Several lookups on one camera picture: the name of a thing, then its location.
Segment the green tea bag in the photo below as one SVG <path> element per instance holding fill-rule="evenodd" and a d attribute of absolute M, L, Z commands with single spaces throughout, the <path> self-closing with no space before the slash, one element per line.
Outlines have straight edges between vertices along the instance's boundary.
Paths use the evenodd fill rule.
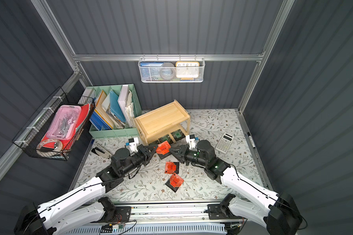
<path fill-rule="evenodd" d="M 185 134 L 179 129 L 171 133 L 175 141 L 180 141 L 185 138 Z"/>
<path fill-rule="evenodd" d="M 162 143 L 165 142 L 165 141 L 167 141 L 170 145 L 174 143 L 169 135 L 166 135 L 166 136 L 161 138 L 161 142 Z"/>

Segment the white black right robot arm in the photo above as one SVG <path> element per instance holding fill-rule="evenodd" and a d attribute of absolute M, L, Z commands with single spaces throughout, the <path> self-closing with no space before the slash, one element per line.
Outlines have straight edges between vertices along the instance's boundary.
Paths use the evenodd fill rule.
<path fill-rule="evenodd" d="M 270 235 L 294 235 L 305 219 L 287 193 L 279 194 L 266 189 L 238 172 L 234 165 L 218 158 L 207 140 L 199 141 L 195 148 L 182 145 L 169 152 L 182 164 L 204 169 L 206 175 L 249 200 L 242 203 L 229 194 L 221 201 L 226 217 L 240 216 L 263 226 Z"/>

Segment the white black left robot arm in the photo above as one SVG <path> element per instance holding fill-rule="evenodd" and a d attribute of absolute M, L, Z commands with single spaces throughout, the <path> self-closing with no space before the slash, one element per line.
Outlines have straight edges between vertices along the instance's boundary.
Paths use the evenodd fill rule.
<path fill-rule="evenodd" d="M 90 222 L 122 222 L 116 206 L 105 196 L 130 173 L 147 165 L 157 145 L 139 145 L 133 154 L 117 150 L 110 165 L 78 188 L 49 202 L 25 206 L 14 227 L 16 235 L 58 235 Z"/>

